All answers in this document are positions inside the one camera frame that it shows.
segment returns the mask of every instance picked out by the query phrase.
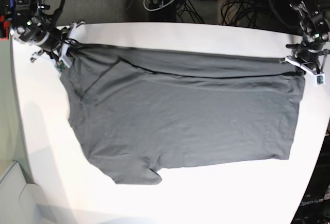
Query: gray surface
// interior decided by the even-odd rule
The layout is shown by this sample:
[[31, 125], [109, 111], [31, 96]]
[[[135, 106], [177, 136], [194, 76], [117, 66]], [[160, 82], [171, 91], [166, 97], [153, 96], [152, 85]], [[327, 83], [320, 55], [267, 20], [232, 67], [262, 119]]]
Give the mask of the gray surface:
[[288, 159], [304, 78], [278, 59], [85, 49], [61, 80], [90, 163], [116, 183], [161, 168]]
[[[125, 10], [124, 0], [66, 0], [58, 25], [67, 25], [79, 19], [84, 19], [87, 23], [147, 22], [148, 13], [144, 10], [142, 2], [143, 0], [135, 0], [132, 8]], [[48, 0], [46, 3], [55, 9], [60, 0]], [[217, 18], [216, 8], [214, 1], [196, 4], [199, 14], [207, 16], [206, 22], [210, 20], [211, 24], [215, 24]]]
[[40, 187], [26, 184], [18, 163], [0, 176], [1, 224], [55, 224], [51, 207]]
[[0, 161], [18, 161], [27, 182], [31, 182], [12, 71], [11, 41], [0, 41], [0, 51]]

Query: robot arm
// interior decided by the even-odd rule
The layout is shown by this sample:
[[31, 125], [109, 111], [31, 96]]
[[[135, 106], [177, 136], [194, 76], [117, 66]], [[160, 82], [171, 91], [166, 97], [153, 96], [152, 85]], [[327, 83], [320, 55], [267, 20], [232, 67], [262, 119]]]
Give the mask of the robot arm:
[[10, 34], [22, 43], [30, 43], [46, 52], [56, 49], [62, 40], [61, 31], [55, 25], [61, 15], [65, 0], [53, 15], [46, 15], [43, 10], [49, 9], [41, 0], [15, 0], [7, 7], [6, 22], [10, 22]]
[[287, 45], [292, 49], [292, 56], [287, 56], [282, 62], [291, 63], [305, 72], [315, 76], [316, 85], [325, 83], [323, 65], [320, 66], [319, 56], [327, 56], [327, 50], [322, 50], [329, 41], [329, 27], [325, 21], [317, 0], [298, 0], [290, 4], [300, 16], [300, 27], [303, 31], [301, 44]]

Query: black wire bundle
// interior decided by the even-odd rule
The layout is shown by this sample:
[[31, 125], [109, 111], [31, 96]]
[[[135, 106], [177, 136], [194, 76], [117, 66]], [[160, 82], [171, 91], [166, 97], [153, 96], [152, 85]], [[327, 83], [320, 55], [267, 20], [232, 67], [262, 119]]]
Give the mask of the black wire bundle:
[[[230, 10], [238, 4], [239, 7], [236, 13], [231, 17], [231, 20], [227, 22], [227, 17], [231, 14], [231, 12], [233, 12]], [[222, 23], [220, 25], [237, 26], [243, 18], [247, 18], [249, 23], [246, 27], [257, 29], [259, 29], [256, 25], [258, 14], [263, 13], [269, 15], [269, 11], [267, 9], [256, 7], [253, 1], [247, 0], [227, 0], [221, 6], [220, 13], [222, 17]]]
[[193, 23], [205, 24], [204, 19], [198, 14], [191, 0], [176, 0], [177, 12], [176, 15], [180, 18], [181, 22], [185, 22], [182, 18], [184, 12], [187, 12], [191, 17]]

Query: gray floor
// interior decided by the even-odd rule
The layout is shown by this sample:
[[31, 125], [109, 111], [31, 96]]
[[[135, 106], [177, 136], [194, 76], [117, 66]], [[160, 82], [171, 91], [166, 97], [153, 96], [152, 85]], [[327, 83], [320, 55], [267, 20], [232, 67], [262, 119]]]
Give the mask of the gray floor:
[[[60, 0], [48, 0], [46, 4], [54, 9], [59, 2]], [[87, 23], [146, 22], [148, 12], [144, 10], [142, 2], [143, 0], [135, 0], [133, 6], [125, 10], [124, 0], [66, 0], [58, 25], [67, 25], [79, 19]], [[206, 23], [216, 24], [216, 1], [196, 1], [194, 5]]]

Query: dark equipment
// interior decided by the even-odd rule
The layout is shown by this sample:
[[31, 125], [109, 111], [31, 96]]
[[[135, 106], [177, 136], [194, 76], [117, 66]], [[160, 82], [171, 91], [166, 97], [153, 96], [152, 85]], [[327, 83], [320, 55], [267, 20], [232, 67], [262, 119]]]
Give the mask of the dark equipment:
[[[162, 0], [163, 3], [171, 3], [174, 0]], [[46, 52], [51, 58], [58, 61], [59, 53], [63, 45], [74, 47], [78, 42], [68, 39], [70, 29], [62, 31], [56, 28], [56, 22], [62, 13], [65, 0], [61, 0], [59, 8], [52, 15], [46, 15], [43, 11], [49, 9], [48, 5], [44, 5], [42, 0], [15, 0], [15, 3], [7, 7], [7, 11], [0, 16], [0, 31], [2, 38], [8, 37], [9, 22], [10, 33], [14, 39], [23, 43], [31, 43], [39, 46], [42, 51], [38, 54]], [[290, 0], [290, 7], [299, 14], [300, 27], [303, 32], [303, 41], [296, 45], [287, 45], [292, 49], [292, 56], [287, 56], [281, 62], [289, 62], [316, 78], [317, 84], [325, 82], [322, 66], [319, 63], [319, 56], [326, 57], [327, 50], [322, 50], [323, 45], [329, 41], [329, 27], [324, 19], [317, 0]], [[163, 10], [174, 9], [172, 5]], [[168, 15], [162, 20], [162, 15], [158, 16], [157, 12], [150, 14], [151, 20], [175, 22], [175, 15]]]
[[308, 187], [291, 224], [330, 223], [330, 136], [324, 138]]

